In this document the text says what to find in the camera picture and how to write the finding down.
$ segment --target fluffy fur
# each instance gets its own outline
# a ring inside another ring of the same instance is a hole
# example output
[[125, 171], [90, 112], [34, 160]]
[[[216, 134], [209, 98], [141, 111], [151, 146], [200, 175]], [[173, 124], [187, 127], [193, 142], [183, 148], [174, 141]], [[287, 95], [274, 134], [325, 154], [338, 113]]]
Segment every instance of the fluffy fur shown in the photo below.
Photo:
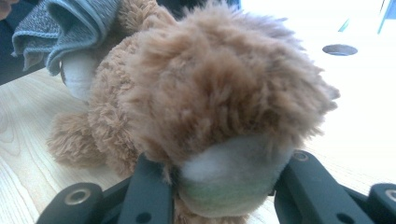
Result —
[[[281, 20], [225, 4], [196, 8], [182, 21], [162, 7], [145, 15], [140, 32], [99, 65], [89, 111], [55, 122], [49, 150], [58, 161], [106, 161], [118, 174], [131, 175], [145, 152], [165, 165], [165, 178], [175, 184], [172, 169], [215, 144], [255, 135], [265, 137], [261, 162], [281, 166], [285, 162], [276, 157], [319, 133], [324, 114], [336, 108], [338, 91], [321, 79]], [[175, 201], [176, 223], [246, 220], [197, 215], [177, 192]]]

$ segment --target light wood surface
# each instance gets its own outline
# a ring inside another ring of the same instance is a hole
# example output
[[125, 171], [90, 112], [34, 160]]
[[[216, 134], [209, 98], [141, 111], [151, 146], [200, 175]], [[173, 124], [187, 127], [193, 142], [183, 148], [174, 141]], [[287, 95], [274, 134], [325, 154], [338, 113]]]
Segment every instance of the light wood surface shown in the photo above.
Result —
[[[339, 108], [326, 117], [324, 135], [306, 143], [339, 183], [367, 194], [374, 183], [396, 183], [396, 62], [382, 39], [310, 36], [307, 48], [339, 88]], [[327, 44], [358, 48], [349, 57], [324, 54]], [[120, 179], [108, 168], [76, 170], [53, 161], [46, 138], [53, 117], [86, 109], [59, 77], [37, 71], [0, 86], [0, 223], [34, 223], [57, 192], [77, 182], [107, 189]], [[249, 223], [277, 223], [273, 199]]]

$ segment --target gray cloth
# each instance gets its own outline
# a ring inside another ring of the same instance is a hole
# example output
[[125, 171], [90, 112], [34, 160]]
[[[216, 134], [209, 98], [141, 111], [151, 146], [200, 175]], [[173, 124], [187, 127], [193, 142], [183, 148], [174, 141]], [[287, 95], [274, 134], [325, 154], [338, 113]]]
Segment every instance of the gray cloth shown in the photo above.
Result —
[[14, 56], [22, 54], [24, 70], [46, 60], [52, 75], [68, 53], [100, 46], [116, 19], [120, 0], [44, 0], [17, 27]]

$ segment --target teddy bear ear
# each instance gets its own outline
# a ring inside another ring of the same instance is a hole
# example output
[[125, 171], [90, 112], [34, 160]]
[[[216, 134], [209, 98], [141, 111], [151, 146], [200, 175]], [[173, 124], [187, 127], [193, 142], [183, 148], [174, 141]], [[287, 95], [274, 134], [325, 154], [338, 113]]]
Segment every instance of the teddy bear ear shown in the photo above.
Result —
[[177, 21], [165, 7], [157, 7], [155, 12], [144, 20], [142, 30], [176, 25]]
[[120, 0], [118, 21], [124, 32], [132, 35], [141, 30], [145, 19], [155, 13], [157, 8], [155, 0]]

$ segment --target plush toy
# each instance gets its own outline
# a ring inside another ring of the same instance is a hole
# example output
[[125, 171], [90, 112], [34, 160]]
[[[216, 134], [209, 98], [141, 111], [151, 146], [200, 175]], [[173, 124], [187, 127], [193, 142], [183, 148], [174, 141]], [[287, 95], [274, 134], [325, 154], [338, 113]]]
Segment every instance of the plush toy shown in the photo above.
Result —
[[145, 153], [174, 185], [176, 223], [246, 222], [338, 90], [282, 20], [209, 3], [176, 21], [125, 0], [120, 24], [131, 35], [97, 68], [89, 110], [56, 118], [49, 151], [123, 176]]

